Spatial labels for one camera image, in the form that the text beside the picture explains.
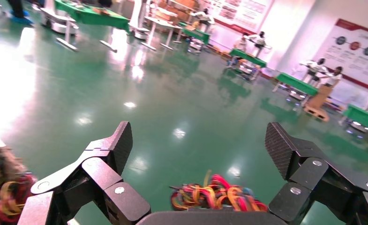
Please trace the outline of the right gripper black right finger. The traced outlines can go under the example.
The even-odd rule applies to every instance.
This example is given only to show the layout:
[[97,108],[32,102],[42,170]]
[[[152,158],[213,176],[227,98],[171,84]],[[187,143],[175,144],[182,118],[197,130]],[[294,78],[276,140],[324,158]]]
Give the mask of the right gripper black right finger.
[[368,175],[334,163],[313,142],[290,136],[278,122],[267,125],[264,144],[286,181],[269,213],[298,225],[318,202],[347,225],[368,225]]

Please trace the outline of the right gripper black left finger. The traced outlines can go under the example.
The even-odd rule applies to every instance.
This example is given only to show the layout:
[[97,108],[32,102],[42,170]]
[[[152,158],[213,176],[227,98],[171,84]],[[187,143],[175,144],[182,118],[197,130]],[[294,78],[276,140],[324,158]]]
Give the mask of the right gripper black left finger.
[[150,204],[122,177],[133,147],[131,125],[122,121],[107,138],[89,143],[79,158],[37,181],[18,223],[66,225],[88,203],[95,203],[113,225],[135,225]]

